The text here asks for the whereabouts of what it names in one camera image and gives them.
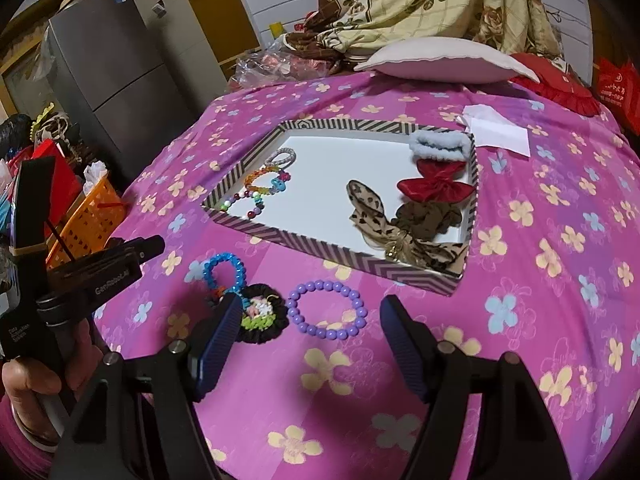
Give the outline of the person's left hand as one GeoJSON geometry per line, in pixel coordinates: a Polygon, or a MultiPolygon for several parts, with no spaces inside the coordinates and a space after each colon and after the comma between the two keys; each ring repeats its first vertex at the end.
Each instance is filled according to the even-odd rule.
{"type": "MultiPolygon", "coordinates": [[[[102,361],[103,353],[92,342],[91,335],[91,324],[87,320],[75,327],[74,353],[66,367],[66,385],[78,398],[102,361]]],[[[36,397],[36,394],[59,394],[62,382],[58,375],[39,361],[17,359],[3,365],[2,382],[14,413],[26,431],[40,441],[58,442],[58,434],[36,397]]]]}

